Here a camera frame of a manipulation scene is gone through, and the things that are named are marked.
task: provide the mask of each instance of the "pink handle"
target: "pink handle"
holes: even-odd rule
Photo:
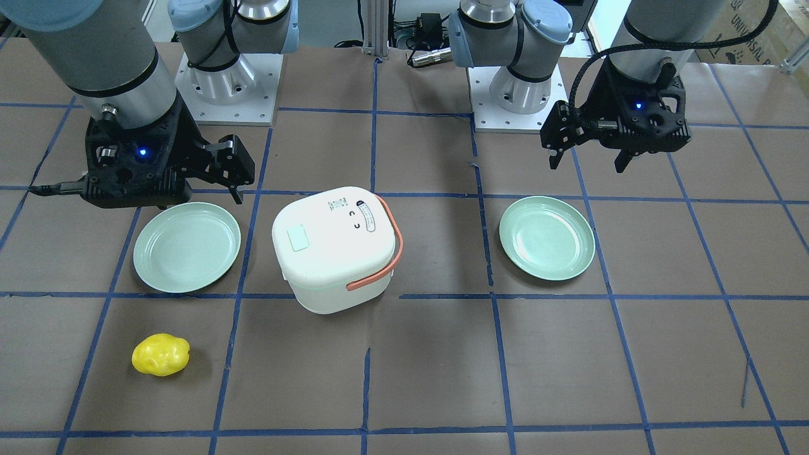
[[[388,213],[388,218],[391,220],[391,224],[393,225],[393,232],[396,234],[396,239],[399,241],[399,251],[396,252],[396,256],[390,261],[390,263],[385,266],[382,270],[376,272],[375,274],[371,274],[366,276],[363,279],[358,279],[357,281],[352,281],[345,285],[345,288],[349,291],[353,291],[355,289],[359,289],[360,287],[366,286],[371,283],[376,283],[385,275],[391,273],[396,264],[399,263],[399,260],[402,258],[402,247],[405,246],[405,240],[402,238],[402,233],[399,231],[399,226],[396,224],[396,220],[393,219],[393,214],[391,213],[391,208],[388,207],[388,204],[385,202],[384,199],[376,196],[380,202],[382,202],[382,207],[385,208],[385,212]]]

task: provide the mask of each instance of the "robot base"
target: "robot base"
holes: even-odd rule
[[[468,68],[469,94],[472,97],[472,110],[475,113],[475,131],[489,133],[530,133],[538,134],[542,124],[557,100],[567,101],[565,85],[561,81],[559,66],[551,76],[551,95],[538,113],[516,114],[498,106],[489,94],[489,85],[499,66],[479,66]]]
[[[277,53],[244,54],[256,70],[256,92],[235,104],[213,104],[200,96],[191,82],[188,57],[183,55],[175,83],[188,110],[200,125],[261,125],[272,126],[278,82],[284,56]]]

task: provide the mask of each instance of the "plate rim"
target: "plate rim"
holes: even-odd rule
[[[509,249],[506,248],[506,243],[513,244],[513,241],[512,241],[511,238],[509,238],[507,240],[504,240],[504,238],[503,238],[505,236],[505,234],[503,232],[503,229],[502,229],[503,220],[508,216],[510,211],[513,211],[515,206],[524,205],[524,204],[529,203],[530,201],[552,201],[554,203],[561,203],[562,206],[565,207],[565,209],[568,211],[568,213],[570,215],[572,215],[574,218],[576,218],[577,221],[580,221],[583,226],[587,227],[588,235],[587,235],[586,239],[583,239],[581,236],[579,236],[577,233],[574,232],[574,235],[576,235],[580,240],[586,240],[588,244],[592,245],[590,257],[587,259],[587,261],[585,261],[586,264],[583,265],[581,270],[576,269],[576,270],[574,270],[574,272],[572,274],[561,275],[561,278],[558,278],[558,277],[548,278],[547,276],[543,276],[540,272],[535,272],[534,270],[528,270],[524,266],[523,261],[520,261],[520,260],[515,259],[513,257],[513,256],[516,256],[516,253],[510,253]],[[580,274],[584,273],[584,271],[587,270],[587,268],[590,267],[590,265],[593,262],[593,259],[595,258],[595,233],[593,232],[592,226],[590,226],[590,223],[587,221],[587,218],[585,218],[584,215],[582,215],[582,213],[576,209],[576,207],[571,206],[569,203],[567,203],[565,201],[562,201],[561,199],[552,198],[550,196],[541,196],[541,195],[527,196],[525,198],[520,198],[520,199],[512,202],[506,208],[506,210],[503,212],[503,215],[500,217],[500,224],[498,225],[498,230],[499,230],[499,233],[498,233],[499,235],[498,236],[500,237],[500,245],[503,248],[503,251],[506,253],[506,256],[511,260],[511,262],[514,265],[516,265],[518,268],[520,268],[522,271],[524,271],[525,273],[527,273],[527,274],[529,274],[529,275],[531,275],[533,277],[537,277],[539,279],[544,279],[544,280],[548,280],[548,281],[565,281],[567,279],[573,279],[573,278],[579,276]]]
[[[189,285],[187,287],[182,288],[170,288],[160,284],[155,285],[154,281],[145,279],[142,273],[142,267],[148,267],[145,263],[142,262],[143,261],[142,257],[150,256],[144,253],[144,248],[150,243],[150,240],[152,240],[155,237],[154,234],[156,233],[155,228],[152,227],[152,233],[150,234],[149,227],[153,223],[157,224],[161,222],[163,223],[168,222],[168,219],[171,218],[171,215],[169,214],[171,214],[173,210],[179,210],[181,207],[183,210],[190,210],[190,212],[188,213],[191,214],[193,214],[194,211],[201,213],[202,211],[207,210],[217,219],[223,221],[224,222],[223,224],[227,227],[227,231],[230,233],[230,236],[234,241],[235,248],[231,249],[231,252],[227,257],[227,259],[222,262],[223,265],[227,264],[227,266],[222,267],[222,273],[216,273],[215,278],[211,280],[200,281],[199,283],[203,283],[202,285],[197,285],[196,283],[194,283],[193,285]],[[224,274],[231,269],[236,258],[239,256],[239,251],[241,250],[241,243],[242,243],[242,233],[239,226],[239,221],[236,220],[236,218],[230,211],[226,210],[224,207],[218,206],[211,202],[203,202],[203,201],[185,202],[161,211],[154,218],[150,219],[148,223],[146,223],[146,226],[143,227],[143,229],[138,234],[138,238],[135,240],[135,245],[133,246],[132,250],[132,260],[135,267],[135,273],[147,286],[161,292],[168,292],[171,294],[183,294],[185,292],[197,291],[199,289],[202,289],[203,287],[209,286],[211,283],[215,283],[222,276],[224,276]]]

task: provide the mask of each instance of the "round plate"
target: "round plate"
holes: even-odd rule
[[[191,292],[222,277],[239,254],[239,224],[227,210],[188,202],[155,216],[135,241],[135,270],[163,292]]]
[[[571,279],[593,260],[590,224],[569,204],[531,196],[511,204],[500,219],[500,242],[522,270],[542,279]]]

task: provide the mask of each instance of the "thermometer sticker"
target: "thermometer sticker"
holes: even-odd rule
[[[365,217],[365,229],[368,232],[373,232],[376,230],[376,222],[374,221],[374,214],[371,213],[370,207],[363,201],[357,201],[357,208],[359,211],[362,212],[362,216]]]

